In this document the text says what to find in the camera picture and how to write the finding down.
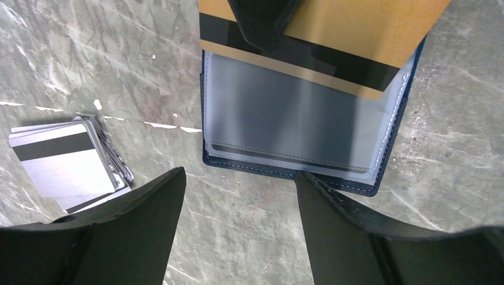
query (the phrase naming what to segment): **navy blue border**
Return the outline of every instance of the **navy blue border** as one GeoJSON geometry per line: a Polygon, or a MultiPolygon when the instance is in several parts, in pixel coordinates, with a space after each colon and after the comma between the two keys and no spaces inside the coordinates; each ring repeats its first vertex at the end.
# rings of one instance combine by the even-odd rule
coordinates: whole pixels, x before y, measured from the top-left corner
{"type": "MultiPolygon", "coordinates": [[[[404,110],[406,109],[406,104],[408,103],[408,97],[410,95],[411,84],[412,84],[413,79],[415,77],[415,72],[416,72],[417,66],[418,66],[418,60],[420,59],[420,55],[422,53],[422,50],[423,50],[423,47],[425,44],[425,40],[426,39],[424,38],[422,40],[422,42],[418,45],[417,53],[415,55],[415,61],[413,63],[413,68],[411,71],[411,76],[409,77],[408,84],[406,85],[406,90],[404,91],[404,95],[402,97],[401,103],[399,104],[398,113],[396,115],[394,125],[392,127],[392,131],[390,133],[390,138],[389,138],[389,142],[387,143],[387,146],[386,146],[386,151],[383,154],[382,163],[380,165],[380,169],[378,171],[378,175],[376,177],[375,184],[368,185],[368,184],[354,182],[354,181],[350,181],[350,180],[346,180],[346,179],[342,179],[342,178],[312,173],[314,176],[318,177],[320,180],[322,180],[323,182],[327,183],[329,186],[331,186],[332,188],[337,189],[337,190],[351,192],[351,193],[355,193],[355,194],[363,195],[363,196],[367,196],[367,197],[372,197],[372,196],[376,195],[376,193],[378,192],[378,188],[380,187],[380,184],[382,182],[383,174],[385,172],[387,163],[389,161],[390,154],[392,153],[392,147],[393,147],[394,142],[397,138],[399,126],[401,124],[401,120],[404,115],[404,110]]],[[[204,108],[204,50],[202,52],[202,59],[201,59],[200,90],[201,90],[201,118],[203,120],[203,118],[204,118],[204,113],[203,113],[204,112],[204,109],[203,109],[204,108]]],[[[203,162],[206,165],[220,167],[220,168],[224,168],[224,169],[238,170],[238,171],[243,171],[243,172],[248,172],[248,173],[253,173],[253,174],[258,174],[258,175],[265,175],[265,176],[270,176],[270,177],[275,177],[275,178],[283,178],[283,179],[294,179],[296,174],[298,173],[297,170],[287,169],[287,168],[283,168],[283,167],[268,166],[268,165],[263,165],[263,164],[258,164],[258,163],[248,163],[248,162],[239,161],[239,160],[223,159],[220,157],[209,156],[209,154],[205,148],[204,122],[202,122],[202,124],[203,124],[203,162]]]]}

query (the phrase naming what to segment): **marble surface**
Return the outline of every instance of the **marble surface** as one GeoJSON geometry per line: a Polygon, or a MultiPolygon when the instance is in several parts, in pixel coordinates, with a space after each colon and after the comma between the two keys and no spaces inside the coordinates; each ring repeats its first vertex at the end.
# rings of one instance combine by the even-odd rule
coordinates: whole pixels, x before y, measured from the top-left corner
{"type": "MultiPolygon", "coordinates": [[[[197,17],[194,0],[0,2],[0,226],[64,215],[38,196],[10,128],[91,113],[138,186],[186,169],[164,284],[313,284],[292,181],[207,167],[201,133],[144,123],[201,128],[197,17]]],[[[379,193],[349,196],[431,229],[503,225],[503,105],[504,2],[453,0],[427,38],[379,193]]]]}

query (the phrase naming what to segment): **gray marble table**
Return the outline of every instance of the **gray marble table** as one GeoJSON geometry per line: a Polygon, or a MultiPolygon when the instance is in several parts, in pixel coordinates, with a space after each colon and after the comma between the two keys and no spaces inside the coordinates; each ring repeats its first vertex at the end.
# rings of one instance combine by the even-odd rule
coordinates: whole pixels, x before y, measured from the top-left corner
{"type": "MultiPolygon", "coordinates": [[[[164,284],[313,284],[294,183],[201,162],[198,36],[195,0],[0,2],[0,226],[64,215],[37,194],[10,128],[95,114],[137,185],[187,171],[164,284]]],[[[504,224],[503,109],[504,2],[453,0],[379,193],[349,196],[447,232],[504,224]]]]}

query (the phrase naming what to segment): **card holder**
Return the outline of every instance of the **card holder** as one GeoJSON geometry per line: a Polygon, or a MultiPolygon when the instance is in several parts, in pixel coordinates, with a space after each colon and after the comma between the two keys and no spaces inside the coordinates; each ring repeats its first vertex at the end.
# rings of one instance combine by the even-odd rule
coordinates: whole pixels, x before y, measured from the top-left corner
{"type": "Polygon", "coordinates": [[[309,171],[334,189],[375,195],[422,46],[379,100],[203,52],[203,161],[285,179],[309,171]]]}

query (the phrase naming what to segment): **stack of cards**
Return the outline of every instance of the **stack of cards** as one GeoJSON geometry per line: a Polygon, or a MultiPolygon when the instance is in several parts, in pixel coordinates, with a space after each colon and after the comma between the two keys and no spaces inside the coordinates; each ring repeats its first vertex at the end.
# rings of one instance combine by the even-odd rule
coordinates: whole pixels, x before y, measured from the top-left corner
{"type": "Polygon", "coordinates": [[[69,213],[131,191],[133,173],[94,117],[12,128],[9,142],[40,195],[69,213]]]}

